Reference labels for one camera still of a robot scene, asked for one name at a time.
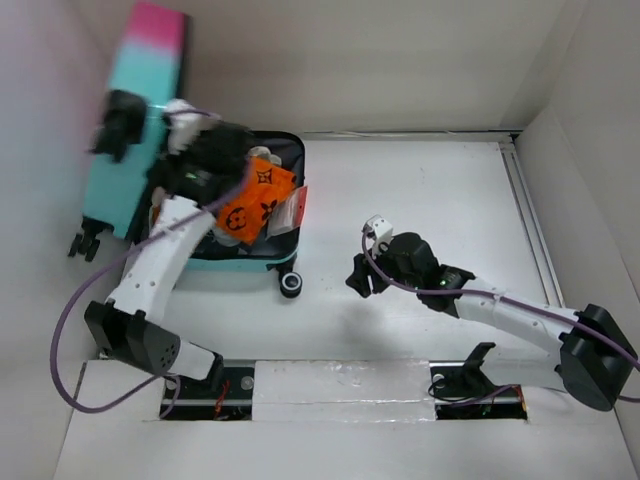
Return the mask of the orange patterned towel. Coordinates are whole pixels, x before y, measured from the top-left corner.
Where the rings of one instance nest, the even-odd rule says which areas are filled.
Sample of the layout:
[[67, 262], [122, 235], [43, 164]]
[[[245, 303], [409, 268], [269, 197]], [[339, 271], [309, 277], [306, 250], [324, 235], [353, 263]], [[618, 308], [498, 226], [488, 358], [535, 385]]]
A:
[[296, 189], [296, 175], [276, 160], [252, 156], [246, 188], [214, 215], [205, 233], [225, 247], [253, 244], [275, 209]]

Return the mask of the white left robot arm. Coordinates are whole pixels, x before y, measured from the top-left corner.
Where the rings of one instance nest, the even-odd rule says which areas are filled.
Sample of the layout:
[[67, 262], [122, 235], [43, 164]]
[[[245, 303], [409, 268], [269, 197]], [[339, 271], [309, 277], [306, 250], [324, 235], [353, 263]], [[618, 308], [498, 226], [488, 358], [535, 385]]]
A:
[[171, 131], [150, 173], [163, 190], [160, 214], [119, 285], [84, 313], [95, 341], [112, 359], [153, 376], [178, 376], [201, 396], [222, 387], [223, 359], [163, 327], [169, 297], [197, 245], [248, 179], [254, 136], [244, 125], [202, 118], [187, 140]]

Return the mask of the grey cream fleece blanket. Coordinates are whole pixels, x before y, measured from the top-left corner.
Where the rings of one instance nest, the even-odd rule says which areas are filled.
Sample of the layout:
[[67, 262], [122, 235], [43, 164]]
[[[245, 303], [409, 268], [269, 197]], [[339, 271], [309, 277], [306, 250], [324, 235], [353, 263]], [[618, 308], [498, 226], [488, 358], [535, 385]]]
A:
[[[243, 190], [246, 188], [249, 181], [252, 156], [259, 156], [271, 161], [276, 160], [282, 166], [282, 160], [280, 157], [273, 154], [268, 148], [264, 146], [252, 148], [249, 151], [248, 174], [241, 181]], [[233, 201], [238, 195], [229, 202], [223, 204], [221, 209]], [[179, 232], [186, 230], [188, 227], [196, 226], [203, 227], [207, 232], [215, 220], [214, 215], [221, 209], [211, 212], [197, 207], [196, 204], [189, 199], [178, 196], [174, 196], [172, 198], [165, 196], [161, 204], [158, 204], [151, 209], [150, 233], [156, 235], [162, 231], [167, 232], [170, 227], [174, 227], [175, 230]]]

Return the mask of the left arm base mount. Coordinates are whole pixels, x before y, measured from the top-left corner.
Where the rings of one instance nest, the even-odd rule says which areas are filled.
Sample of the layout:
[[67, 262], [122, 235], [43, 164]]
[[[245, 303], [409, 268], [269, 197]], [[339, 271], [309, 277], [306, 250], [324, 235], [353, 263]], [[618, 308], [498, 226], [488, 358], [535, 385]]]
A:
[[165, 383], [159, 407], [166, 421], [249, 421], [252, 419], [255, 364], [231, 362], [226, 365], [216, 390], [210, 391], [184, 378], [180, 389]]

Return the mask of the pink teal suitcase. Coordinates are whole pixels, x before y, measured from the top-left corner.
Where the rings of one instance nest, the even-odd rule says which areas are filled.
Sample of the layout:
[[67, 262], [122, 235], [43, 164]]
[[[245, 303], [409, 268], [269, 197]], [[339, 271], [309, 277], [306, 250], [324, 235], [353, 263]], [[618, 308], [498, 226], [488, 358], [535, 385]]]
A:
[[[183, 70], [191, 18], [153, 3], [132, 7], [106, 87], [102, 117], [90, 149], [91, 165], [82, 207], [80, 232], [68, 256], [91, 262], [100, 247], [98, 235], [133, 242], [146, 239], [143, 212], [151, 207], [149, 173], [168, 141], [165, 104], [182, 93]], [[253, 131], [256, 146], [281, 158], [282, 168], [303, 187], [305, 147], [302, 140], [281, 131]], [[271, 271], [279, 275], [280, 291], [295, 298], [302, 276], [294, 271], [299, 229], [267, 239], [267, 224], [253, 245], [226, 247], [207, 233], [187, 263], [193, 270]]]

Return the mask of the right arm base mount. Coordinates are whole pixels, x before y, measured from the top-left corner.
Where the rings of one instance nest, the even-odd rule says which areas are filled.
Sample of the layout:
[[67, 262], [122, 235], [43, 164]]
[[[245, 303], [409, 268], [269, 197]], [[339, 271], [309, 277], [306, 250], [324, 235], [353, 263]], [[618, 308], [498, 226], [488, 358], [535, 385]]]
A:
[[495, 347], [494, 342], [481, 342], [464, 360], [429, 364], [427, 394], [434, 400], [437, 420], [528, 419], [521, 387], [497, 386], [481, 371]]

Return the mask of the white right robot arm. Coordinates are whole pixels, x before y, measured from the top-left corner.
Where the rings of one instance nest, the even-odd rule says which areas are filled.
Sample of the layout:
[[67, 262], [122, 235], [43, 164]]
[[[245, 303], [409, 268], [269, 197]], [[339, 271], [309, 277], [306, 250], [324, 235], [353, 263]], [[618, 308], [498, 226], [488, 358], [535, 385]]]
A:
[[363, 227], [361, 250], [345, 281], [361, 297], [389, 287], [409, 292], [428, 309], [477, 322], [543, 351], [540, 359], [510, 359], [493, 341], [478, 343], [449, 373], [432, 375], [431, 394], [464, 408], [517, 385], [553, 389], [582, 405], [610, 411], [639, 367], [639, 356], [605, 308], [581, 310], [518, 299], [474, 273], [437, 260], [414, 232], [396, 234], [374, 221]]

